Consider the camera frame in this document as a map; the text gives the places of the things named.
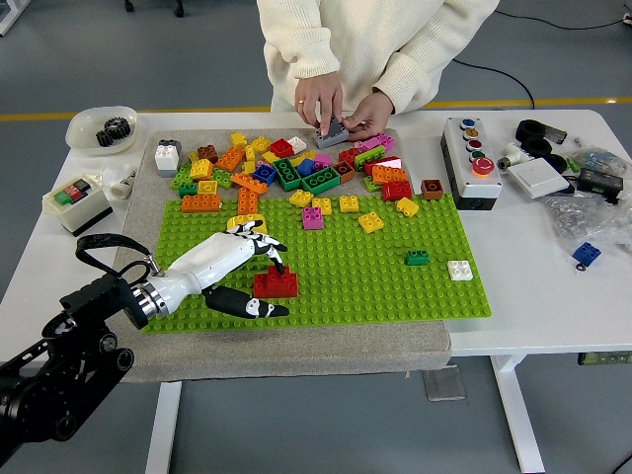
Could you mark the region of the person's right hand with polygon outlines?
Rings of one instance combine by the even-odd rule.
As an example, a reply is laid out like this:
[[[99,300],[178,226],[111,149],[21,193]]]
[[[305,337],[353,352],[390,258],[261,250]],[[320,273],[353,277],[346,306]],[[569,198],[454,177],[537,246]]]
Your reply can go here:
[[[295,109],[305,123],[327,136],[331,117],[342,118],[343,97],[337,72],[303,78],[295,88]]]

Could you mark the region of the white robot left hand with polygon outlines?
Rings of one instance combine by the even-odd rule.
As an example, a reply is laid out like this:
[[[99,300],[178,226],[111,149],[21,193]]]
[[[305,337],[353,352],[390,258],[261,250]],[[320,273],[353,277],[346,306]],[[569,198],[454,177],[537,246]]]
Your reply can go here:
[[[269,235],[256,232],[254,228],[261,224],[261,220],[248,221],[215,233],[174,261],[162,276],[150,276],[147,283],[152,286],[150,293],[158,313],[172,314],[187,296],[201,294],[208,308],[240,318],[288,315],[284,306],[219,284],[257,255],[268,256],[278,272],[285,272],[280,254],[286,247]]]

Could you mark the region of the person's left hand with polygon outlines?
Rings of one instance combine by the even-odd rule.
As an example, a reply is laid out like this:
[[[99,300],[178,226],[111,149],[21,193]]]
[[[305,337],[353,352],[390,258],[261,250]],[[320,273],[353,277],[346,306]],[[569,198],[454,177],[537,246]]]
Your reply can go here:
[[[391,100],[381,91],[364,97],[355,111],[343,118],[349,141],[364,141],[381,134],[394,112]]]

